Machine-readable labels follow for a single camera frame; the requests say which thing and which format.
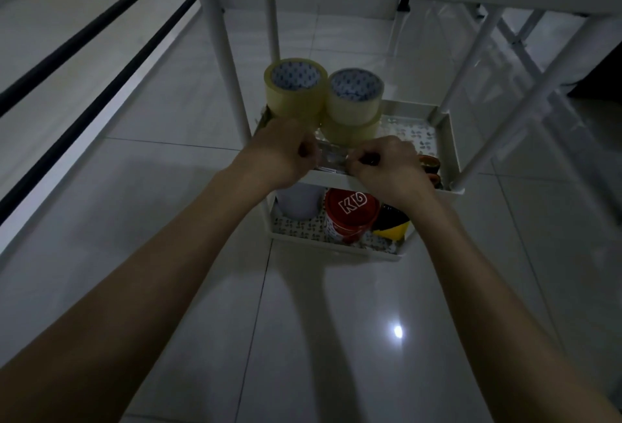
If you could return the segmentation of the person's left forearm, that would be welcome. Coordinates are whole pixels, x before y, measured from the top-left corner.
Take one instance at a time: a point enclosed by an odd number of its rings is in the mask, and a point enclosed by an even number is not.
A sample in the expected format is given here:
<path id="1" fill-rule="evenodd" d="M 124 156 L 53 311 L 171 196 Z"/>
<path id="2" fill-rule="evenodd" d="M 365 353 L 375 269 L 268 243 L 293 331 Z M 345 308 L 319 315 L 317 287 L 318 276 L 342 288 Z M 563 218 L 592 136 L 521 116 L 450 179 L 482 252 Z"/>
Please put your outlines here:
<path id="1" fill-rule="evenodd" d="M 0 423 L 120 423 L 244 217 L 300 175 L 236 160 L 0 369 Z"/>

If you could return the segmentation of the person's right hand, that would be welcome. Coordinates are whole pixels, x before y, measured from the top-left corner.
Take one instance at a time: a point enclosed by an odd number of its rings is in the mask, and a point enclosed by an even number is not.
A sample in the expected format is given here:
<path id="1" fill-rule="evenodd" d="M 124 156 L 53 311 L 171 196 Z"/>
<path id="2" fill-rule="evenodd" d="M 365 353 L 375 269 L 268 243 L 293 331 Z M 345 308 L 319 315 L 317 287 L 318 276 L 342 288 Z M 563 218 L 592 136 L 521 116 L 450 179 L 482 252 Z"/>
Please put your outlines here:
<path id="1" fill-rule="evenodd" d="M 411 143 L 391 135 L 363 142 L 357 148 L 377 152 L 374 173 L 355 177 L 377 199 L 405 213 L 435 199 L 435 190 Z"/>

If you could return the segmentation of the red lidded can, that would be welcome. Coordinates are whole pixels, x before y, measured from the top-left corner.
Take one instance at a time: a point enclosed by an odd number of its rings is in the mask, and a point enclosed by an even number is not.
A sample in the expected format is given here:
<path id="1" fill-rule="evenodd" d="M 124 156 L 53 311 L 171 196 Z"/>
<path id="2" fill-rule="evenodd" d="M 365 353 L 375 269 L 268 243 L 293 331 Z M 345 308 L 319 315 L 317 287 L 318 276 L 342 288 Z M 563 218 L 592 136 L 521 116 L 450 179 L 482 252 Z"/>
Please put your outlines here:
<path id="1" fill-rule="evenodd" d="M 381 203 L 368 193 L 330 188 L 323 200 L 327 237 L 340 244 L 354 244 L 376 221 Z"/>

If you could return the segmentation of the black sliding door rail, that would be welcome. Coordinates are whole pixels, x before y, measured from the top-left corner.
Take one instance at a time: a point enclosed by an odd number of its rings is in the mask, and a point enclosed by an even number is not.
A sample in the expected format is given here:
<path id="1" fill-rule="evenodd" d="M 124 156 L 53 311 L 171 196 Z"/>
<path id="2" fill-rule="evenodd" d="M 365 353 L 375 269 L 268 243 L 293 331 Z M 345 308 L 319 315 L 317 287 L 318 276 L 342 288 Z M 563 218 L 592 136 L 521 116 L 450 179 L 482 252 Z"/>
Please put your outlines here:
<path id="1" fill-rule="evenodd" d="M 196 0 L 0 0 L 0 225 Z"/>

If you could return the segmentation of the person's left hand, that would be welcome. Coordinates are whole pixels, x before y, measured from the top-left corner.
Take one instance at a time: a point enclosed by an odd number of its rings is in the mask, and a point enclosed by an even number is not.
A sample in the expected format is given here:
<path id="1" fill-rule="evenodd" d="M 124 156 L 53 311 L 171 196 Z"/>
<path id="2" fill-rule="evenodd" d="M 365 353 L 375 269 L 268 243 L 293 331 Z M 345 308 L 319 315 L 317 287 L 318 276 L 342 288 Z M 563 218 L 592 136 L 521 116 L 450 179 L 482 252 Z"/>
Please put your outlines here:
<path id="1" fill-rule="evenodd" d="M 265 193 L 291 187 L 304 177 L 297 172 L 303 130 L 312 133 L 298 120 L 272 119 L 238 153 L 233 166 Z"/>

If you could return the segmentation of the white container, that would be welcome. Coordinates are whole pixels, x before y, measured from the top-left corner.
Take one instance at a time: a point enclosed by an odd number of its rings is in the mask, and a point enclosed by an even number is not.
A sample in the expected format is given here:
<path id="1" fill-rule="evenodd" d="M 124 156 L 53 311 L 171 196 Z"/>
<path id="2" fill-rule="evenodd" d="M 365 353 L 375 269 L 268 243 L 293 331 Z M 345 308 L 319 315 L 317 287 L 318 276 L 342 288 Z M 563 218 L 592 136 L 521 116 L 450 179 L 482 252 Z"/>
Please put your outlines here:
<path id="1" fill-rule="evenodd" d="M 320 214 L 324 194 L 322 186 L 296 183 L 290 188 L 277 190 L 276 201 L 286 218 L 307 221 Z"/>

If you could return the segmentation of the clear packing tape roll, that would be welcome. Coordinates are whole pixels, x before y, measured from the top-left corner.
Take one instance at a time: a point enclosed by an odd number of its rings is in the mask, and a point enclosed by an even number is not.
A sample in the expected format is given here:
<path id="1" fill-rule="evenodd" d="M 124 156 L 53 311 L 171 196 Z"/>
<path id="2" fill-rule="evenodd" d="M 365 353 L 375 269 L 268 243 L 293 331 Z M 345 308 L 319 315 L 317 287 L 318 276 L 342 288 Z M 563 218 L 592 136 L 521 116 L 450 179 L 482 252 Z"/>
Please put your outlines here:
<path id="1" fill-rule="evenodd" d="M 287 58 L 264 71 L 266 107 L 272 117 L 297 119 L 315 131 L 325 109 L 328 74 L 310 59 Z"/>
<path id="2" fill-rule="evenodd" d="M 384 91 L 377 74 L 359 67 L 340 69 L 328 78 L 326 112 L 343 125 L 362 125 L 378 112 Z"/>
<path id="3" fill-rule="evenodd" d="M 359 144 L 377 137 L 381 123 L 382 111 L 362 125 L 343 125 L 333 120 L 328 113 L 324 113 L 320 120 L 320 131 L 323 138 L 331 144 L 348 148 L 355 148 Z"/>

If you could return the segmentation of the person's right forearm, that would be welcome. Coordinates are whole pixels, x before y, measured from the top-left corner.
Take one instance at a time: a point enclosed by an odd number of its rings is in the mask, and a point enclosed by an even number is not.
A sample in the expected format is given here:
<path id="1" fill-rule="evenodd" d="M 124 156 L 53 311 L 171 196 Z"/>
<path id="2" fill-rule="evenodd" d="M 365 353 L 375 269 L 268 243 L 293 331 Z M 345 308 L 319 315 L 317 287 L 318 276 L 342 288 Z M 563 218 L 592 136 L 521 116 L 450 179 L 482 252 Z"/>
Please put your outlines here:
<path id="1" fill-rule="evenodd" d="M 432 189 L 408 189 L 455 328 L 495 423 L 622 423 L 569 363 Z"/>

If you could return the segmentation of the clear plastic packet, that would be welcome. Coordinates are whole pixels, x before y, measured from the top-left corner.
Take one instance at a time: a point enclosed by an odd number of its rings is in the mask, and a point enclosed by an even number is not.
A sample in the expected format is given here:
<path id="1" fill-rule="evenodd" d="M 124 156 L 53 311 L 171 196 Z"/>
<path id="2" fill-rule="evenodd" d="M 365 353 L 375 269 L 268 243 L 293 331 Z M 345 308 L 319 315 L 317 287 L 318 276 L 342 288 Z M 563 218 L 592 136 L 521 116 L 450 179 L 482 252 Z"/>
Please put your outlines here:
<path id="1" fill-rule="evenodd" d="M 331 144 L 330 142 L 316 139 L 318 151 L 320 153 L 319 161 L 313 171 L 331 173 L 337 175 L 349 175 L 347 169 L 347 158 L 351 148 Z"/>

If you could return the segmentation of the white folding rack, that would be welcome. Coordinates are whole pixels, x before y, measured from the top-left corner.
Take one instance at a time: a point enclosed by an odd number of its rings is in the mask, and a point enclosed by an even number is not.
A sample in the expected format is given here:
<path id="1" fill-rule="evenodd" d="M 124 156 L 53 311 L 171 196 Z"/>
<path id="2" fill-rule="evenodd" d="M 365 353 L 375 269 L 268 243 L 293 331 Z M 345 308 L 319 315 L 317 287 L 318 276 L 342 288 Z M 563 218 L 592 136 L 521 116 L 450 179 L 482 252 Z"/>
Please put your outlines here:
<path id="1" fill-rule="evenodd" d="M 452 99 L 449 114 L 461 165 L 471 160 L 588 20 L 546 11 L 533 23 L 532 13 L 504 11 Z M 433 63 L 442 66 L 439 74 L 431 74 L 430 82 L 421 81 L 432 105 L 440 105 L 486 19 L 486 10 L 468 5 L 411 0 L 409 16 L 389 52 L 398 59 L 422 63 L 425 73 L 432 71 Z M 570 102 L 551 95 L 481 172 L 571 182 L 556 156 L 563 142 L 582 155 L 595 148 L 595 140 Z"/>

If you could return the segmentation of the black and yellow tape roll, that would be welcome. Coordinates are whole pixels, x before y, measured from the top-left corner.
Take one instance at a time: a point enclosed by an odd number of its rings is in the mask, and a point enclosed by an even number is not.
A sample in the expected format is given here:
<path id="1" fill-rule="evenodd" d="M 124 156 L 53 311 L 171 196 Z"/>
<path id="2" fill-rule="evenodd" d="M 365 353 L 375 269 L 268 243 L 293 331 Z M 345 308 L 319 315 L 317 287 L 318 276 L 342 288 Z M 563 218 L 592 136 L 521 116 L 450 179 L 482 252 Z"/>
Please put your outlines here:
<path id="1" fill-rule="evenodd" d="M 402 241 L 407 233 L 410 219 L 401 210 L 382 204 L 376 221 L 371 227 L 372 234 L 391 241 Z"/>

